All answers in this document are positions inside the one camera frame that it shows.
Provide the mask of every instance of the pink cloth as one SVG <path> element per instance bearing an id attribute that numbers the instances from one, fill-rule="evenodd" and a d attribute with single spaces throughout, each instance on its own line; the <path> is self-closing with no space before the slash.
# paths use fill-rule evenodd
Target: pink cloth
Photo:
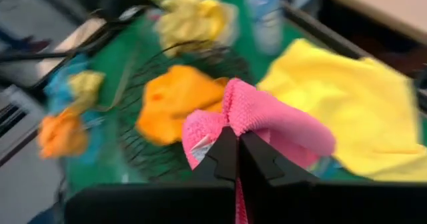
<path id="1" fill-rule="evenodd" d="M 265 142 L 300 167 L 314 164 L 319 156 L 333 153 L 335 139 L 329 129 L 307 113 L 278 101 L 270 94 L 257 91 L 239 79 L 232 79 L 226 86 L 222 113 L 194 111 L 183 125 L 182 144 L 192 169 L 198 161 L 191 154 L 193 147 L 207 136 L 213 143 L 220 136 L 222 127 L 229 125 L 239 137 L 254 131 Z M 236 219 L 246 222 L 241 189 L 236 191 Z"/>

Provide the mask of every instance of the yellow cloth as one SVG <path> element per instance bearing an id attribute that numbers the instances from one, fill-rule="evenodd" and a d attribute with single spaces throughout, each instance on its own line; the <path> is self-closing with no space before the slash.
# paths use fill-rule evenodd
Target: yellow cloth
<path id="1" fill-rule="evenodd" d="M 334 157 L 349 171 L 379 181 L 427 181 L 411 81 L 384 64 L 300 39 L 273 62 L 258 89 L 329 127 L 337 139 Z"/>
<path id="2" fill-rule="evenodd" d="M 83 113 L 96 104 L 98 91 L 105 75 L 96 71 L 82 71 L 76 75 L 70 75 L 68 85 L 75 98 L 71 104 L 78 113 Z"/>
<path id="3" fill-rule="evenodd" d="M 88 142 L 83 123 L 71 108 L 64 109 L 57 117 L 46 116 L 41 122 L 38 139 L 42 158 L 83 154 Z"/>
<path id="4" fill-rule="evenodd" d="M 196 109 L 221 111 L 228 79 L 213 80 L 194 67 L 174 65 L 144 87 L 137 130 L 156 145 L 181 141 L 185 118 Z"/>

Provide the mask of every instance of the green mat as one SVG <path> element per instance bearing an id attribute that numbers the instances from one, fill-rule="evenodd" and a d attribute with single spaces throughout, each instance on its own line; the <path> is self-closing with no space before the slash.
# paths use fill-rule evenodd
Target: green mat
<path id="1" fill-rule="evenodd" d="M 255 82 L 258 82 L 266 73 L 270 63 L 276 58 L 263 55 L 256 51 L 252 27 L 248 18 L 248 13 L 244 7 L 244 0 L 224 0 L 237 5 L 240 9 L 240 38 L 237 40 L 234 49 L 250 65 Z M 294 25 L 286 24 L 284 27 L 285 49 L 294 39 L 304 37 L 304 34 Z M 123 68 L 129 59 L 133 58 L 132 53 L 137 49 L 139 53 L 135 68 L 144 64 L 150 57 L 159 53 L 161 48 L 158 44 L 157 35 L 152 31 L 152 23 L 141 18 L 122 31 L 109 45 L 103 48 L 91 59 L 90 67 L 94 70 L 106 74 L 105 82 L 99 94 L 101 105 L 109 106 L 114 99 L 114 95 L 119 85 Z M 117 110 L 113 109 L 105 114 L 107 120 L 117 119 Z M 427 122 L 423 122 L 423 133 L 427 132 Z M 146 182 L 135 169 L 125 164 L 116 136 L 117 121 L 106 121 L 104 124 L 105 143 L 103 144 L 99 161 L 87 165 L 67 160 L 67 178 L 72 192 L 76 192 L 84 187 L 96 183 L 133 183 Z M 331 177 L 332 179 L 344 180 L 365 180 L 356 177 L 347 171 L 340 169 Z"/>

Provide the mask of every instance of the wire mesh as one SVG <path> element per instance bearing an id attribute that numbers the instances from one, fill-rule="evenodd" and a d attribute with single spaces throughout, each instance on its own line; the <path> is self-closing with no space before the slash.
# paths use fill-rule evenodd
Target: wire mesh
<path id="1" fill-rule="evenodd" d="M 191 65 L 212 78 L 239 77 L 251 83 L 248 64 L 228 47 L 206 41 L 181 43 L 179 47 L 193 51 L 172 59 L 161 53 L 134 70 L 129 78 L 118 108 L 118 137 L 126 161 L 137 169 L 149 182 L 183 180 L 191 175 L 181 143 L 156 146 L 135 130 L 135 122 L 142 108 L 145 84 L 166 73 L 175 64 Z"/>

